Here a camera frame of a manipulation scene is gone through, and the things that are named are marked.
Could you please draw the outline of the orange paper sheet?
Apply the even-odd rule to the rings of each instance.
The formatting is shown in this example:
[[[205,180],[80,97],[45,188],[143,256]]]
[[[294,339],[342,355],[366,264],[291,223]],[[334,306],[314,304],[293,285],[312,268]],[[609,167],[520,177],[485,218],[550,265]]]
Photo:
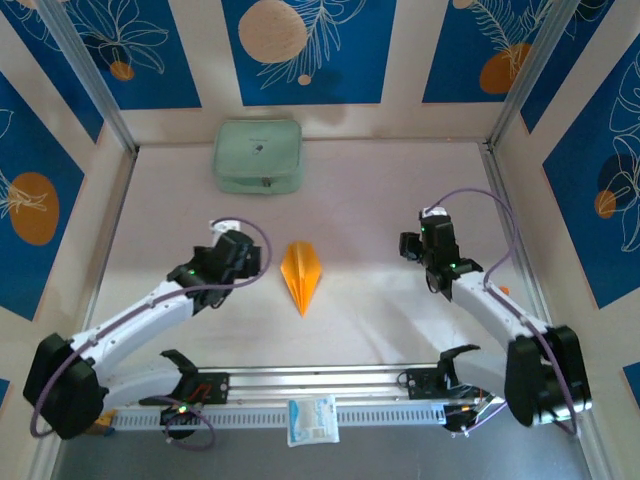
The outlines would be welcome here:
[[[323,273],[313,245],[305,241],[289,244],[280,271],[299,314],[304,317]]]

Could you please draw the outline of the mint green zip pouch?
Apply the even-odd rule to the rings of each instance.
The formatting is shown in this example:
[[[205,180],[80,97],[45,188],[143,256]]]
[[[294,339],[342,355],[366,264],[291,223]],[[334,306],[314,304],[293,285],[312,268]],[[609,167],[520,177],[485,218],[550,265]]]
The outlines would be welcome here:
[[[212,173],[225,193],[296,192],[305,173],[300,125],[289,119],[224,122],[214,141]]]

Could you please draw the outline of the black controller board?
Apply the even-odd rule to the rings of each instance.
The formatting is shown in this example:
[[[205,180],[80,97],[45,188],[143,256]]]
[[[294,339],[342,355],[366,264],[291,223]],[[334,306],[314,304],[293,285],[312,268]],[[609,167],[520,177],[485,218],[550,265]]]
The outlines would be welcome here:
[[[170,405],[160,412],[160,425],[167,436],[174,440],[184,440],[195,433],[197,417],[184,405]]]
[[[445,424],[443,427],[452,434],[463,433],[478,426],[489,404],[445,405]]]

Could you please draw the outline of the white wipes packet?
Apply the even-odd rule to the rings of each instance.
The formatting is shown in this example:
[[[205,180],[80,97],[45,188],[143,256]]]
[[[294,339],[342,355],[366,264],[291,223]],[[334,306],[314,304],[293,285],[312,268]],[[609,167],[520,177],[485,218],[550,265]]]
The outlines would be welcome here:
[[[292,399],[286,411],[289,447],[340,442],[334,395]]]

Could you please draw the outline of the small yellow blue toy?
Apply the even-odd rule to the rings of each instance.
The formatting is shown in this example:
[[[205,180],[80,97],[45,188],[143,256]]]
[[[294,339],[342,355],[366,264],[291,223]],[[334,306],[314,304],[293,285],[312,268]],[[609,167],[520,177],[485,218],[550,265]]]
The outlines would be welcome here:
[[[102,414],[88,430],[92,435],[107,436],[113,431],[112,421],[116,414],[115,410],[109,410]]]

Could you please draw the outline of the aluminium side rail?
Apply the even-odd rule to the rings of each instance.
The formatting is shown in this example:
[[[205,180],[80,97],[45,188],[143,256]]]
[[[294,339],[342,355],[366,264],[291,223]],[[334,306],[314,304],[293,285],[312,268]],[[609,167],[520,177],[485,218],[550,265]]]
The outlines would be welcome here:
[[[91,256],[80,288],[74,331],[82,331],[91,323],[136,160],[136,153],[123,153],[113,168],[101,169],[96,187],[91,188],[91,198],[98,205],[89,209],[84,222],[92,234]]]
[[[525,310],[542,323],[551,326],[552,319],[542,293],[541,285],[534,274],[532,264],[523,243],[522,234],[519,228],[514,226],[516,222],[515,210],[511,205],[498,162],[495,155],[486,145],[482,144],[480,150],[491,192],[497,197],[494,203],[496,204],[498,216],[500,217],[502,229],[507,241],[507,253],[509,256],[499,267],[507,263],[513,265],[513,268],[525,286],[530,302],[530,306],[525,307]]]

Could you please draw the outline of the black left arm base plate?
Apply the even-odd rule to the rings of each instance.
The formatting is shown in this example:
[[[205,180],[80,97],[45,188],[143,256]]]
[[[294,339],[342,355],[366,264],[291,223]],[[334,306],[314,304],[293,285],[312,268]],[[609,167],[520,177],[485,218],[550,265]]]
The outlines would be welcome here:
[[[224,405],[229,394],[229,380],[227,372],[184,375],[170,397],[189,404]]]

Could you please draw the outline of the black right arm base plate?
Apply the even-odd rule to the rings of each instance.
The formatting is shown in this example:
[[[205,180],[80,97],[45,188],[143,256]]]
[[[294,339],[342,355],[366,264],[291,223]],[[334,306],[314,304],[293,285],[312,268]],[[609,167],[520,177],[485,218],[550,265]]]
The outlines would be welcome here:
[[[410,368],[404,371],[404,376],[411,400],[459,400],[475,399],[480,396],[479,388],[469,384],[455,383],[438,368]]]

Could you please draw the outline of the long aluminium base rail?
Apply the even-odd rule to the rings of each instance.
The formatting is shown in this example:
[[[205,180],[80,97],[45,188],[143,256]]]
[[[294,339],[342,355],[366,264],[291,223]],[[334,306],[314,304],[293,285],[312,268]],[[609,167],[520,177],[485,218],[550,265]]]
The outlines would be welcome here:
[[[98,374],[99,385],[108,393],[107,410],[121,407],[159,405],[184,375],[204,372],[230,374],[229,394],[224,405],[207,408],[272,408],[287,401],[312,396],[334,395],[338,405],[375,405],[411,401],[404,371],[410,368],[438,368],[436,363],[396,365],[339,365],[306,367],[178,367],[166,358],[134,366],[118,366]]]

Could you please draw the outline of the aluminium frame post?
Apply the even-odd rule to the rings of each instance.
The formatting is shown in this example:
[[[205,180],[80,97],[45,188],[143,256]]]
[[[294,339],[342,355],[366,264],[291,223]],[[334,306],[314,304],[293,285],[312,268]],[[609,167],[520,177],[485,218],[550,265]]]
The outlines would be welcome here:
[[[529,97],[535,83],[544,70],[551,54],[560,41],[567,25],[581,0],[553,0],[549,16],[541,25],[520,72],[508,92],[500,113],[486,139],[487,150],[495,153],[522,106]]]
[[[135,158],[138,146],[121,110],[70,17],[57,0],[34,0],[36,9],[92,103],[123,148]]]

